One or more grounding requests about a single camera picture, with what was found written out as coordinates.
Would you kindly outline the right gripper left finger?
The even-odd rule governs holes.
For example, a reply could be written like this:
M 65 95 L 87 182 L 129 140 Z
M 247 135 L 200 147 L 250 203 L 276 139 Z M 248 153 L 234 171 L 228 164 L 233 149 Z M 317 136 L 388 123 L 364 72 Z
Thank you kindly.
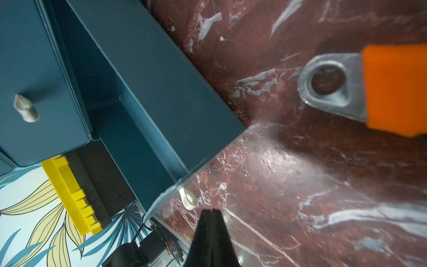
M 201 212 L 197 228 L 186 261 L 185 267 L 209 267 L 211 264 L 210 222 L 211 210 Z

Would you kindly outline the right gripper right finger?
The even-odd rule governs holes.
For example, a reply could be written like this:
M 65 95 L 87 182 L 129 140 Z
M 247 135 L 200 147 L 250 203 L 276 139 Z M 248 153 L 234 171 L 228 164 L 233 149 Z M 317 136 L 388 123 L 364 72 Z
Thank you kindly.
M 222 213 L 217 209 L 211 213 L 211 266 L 240 267 Z

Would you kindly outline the teal bottom drawer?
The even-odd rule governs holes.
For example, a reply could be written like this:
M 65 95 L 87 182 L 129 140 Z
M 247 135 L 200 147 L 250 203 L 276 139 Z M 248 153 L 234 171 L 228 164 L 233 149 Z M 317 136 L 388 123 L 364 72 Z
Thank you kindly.
M 152 218 L 245 127 L 140 1 L 68 1 L 100 51 L 93 126 Z

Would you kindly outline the teal drawer cabinet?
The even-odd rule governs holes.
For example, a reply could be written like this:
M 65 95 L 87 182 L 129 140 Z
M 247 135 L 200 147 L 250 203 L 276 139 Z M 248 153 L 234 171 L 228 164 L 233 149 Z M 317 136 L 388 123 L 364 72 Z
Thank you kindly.
M 90 131 L 52 1 L 2 1 L 1 174 L 84 146 Z

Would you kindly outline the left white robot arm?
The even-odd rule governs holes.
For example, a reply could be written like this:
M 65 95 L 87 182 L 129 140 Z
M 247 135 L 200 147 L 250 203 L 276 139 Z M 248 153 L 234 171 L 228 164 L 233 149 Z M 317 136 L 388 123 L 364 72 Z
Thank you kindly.
M 178 240 L 165 232 L 153 231 L 141 242 L 120 245 L 103 263 L 103 267 L 171 267 L 184 263 Z

